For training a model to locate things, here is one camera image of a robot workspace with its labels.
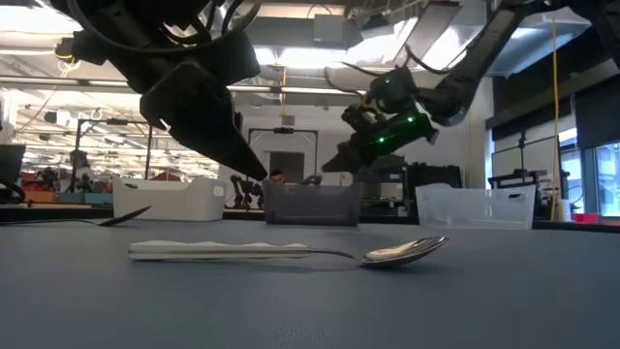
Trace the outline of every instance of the gray plastic bin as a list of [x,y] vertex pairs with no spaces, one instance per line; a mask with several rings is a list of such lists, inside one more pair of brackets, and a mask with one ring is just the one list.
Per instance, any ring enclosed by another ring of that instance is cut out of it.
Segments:
[[263,182],[264,221],[270,224],[355,226],[362,185],[280,185]]

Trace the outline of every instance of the transparent container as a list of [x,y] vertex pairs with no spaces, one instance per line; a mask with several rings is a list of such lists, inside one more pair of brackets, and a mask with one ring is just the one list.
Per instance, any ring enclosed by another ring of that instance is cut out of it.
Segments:
[[355,226],[362,185],[280,185],[263,182],[264,220],[271,224]]
[[532,229],[536,186],[511,189],[418,187],[419,224],[465,229]]

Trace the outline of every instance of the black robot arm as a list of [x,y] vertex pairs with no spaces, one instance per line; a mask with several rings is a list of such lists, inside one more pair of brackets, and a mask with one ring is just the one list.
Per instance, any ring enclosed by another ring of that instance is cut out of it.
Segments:
[[[465,118],[481,79],[519,23],[526,16],[566,6],[593,22],[616,62],[620,62],[620,49],[615,49],[620,22],[614,23],[620,17],[620,0],[504,0],[467,47],[465,58],[448,72],[432,71],[447,74],[435,88],[417,87],[406,64],[374,79],[364,103],[350,106],[342,115],[356,131],[348,141],[338,144],[338,153],[324,164],[324,172],[354,174],[379,156],[420,138],[434,143],[439,131],[430,120],[452,126]],[[410,59],[420,63],[408,52]],[[373,102],[380,112],[369,107]]]
[[[52,0],[59,11],[80,23],[71,54],[94,64],[109,61],[129,86],[142,94],[140,113],[153,126],[168,129],[181,144],[255,179],[263,165],[234,125],[233,98],[227,85],[260,72],[254,48],[243,31],[260,8],[222,35],[209,33],[223,0]],[[199,13],[207,6],[209,21]],[[195,35],[170,30],[193,27]]]

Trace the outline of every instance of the white storage bin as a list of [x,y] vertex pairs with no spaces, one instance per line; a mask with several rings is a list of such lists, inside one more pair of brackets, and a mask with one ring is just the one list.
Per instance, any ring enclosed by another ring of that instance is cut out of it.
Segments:
[[419,224],[469,229],[532,229],[534,185],[512,189],[416,188]]
[[226,183],[205,177],[191,183],[136,180],[114,176],[114,217],[151,206],[137,219],[212,221],[222,219],[226,200]]

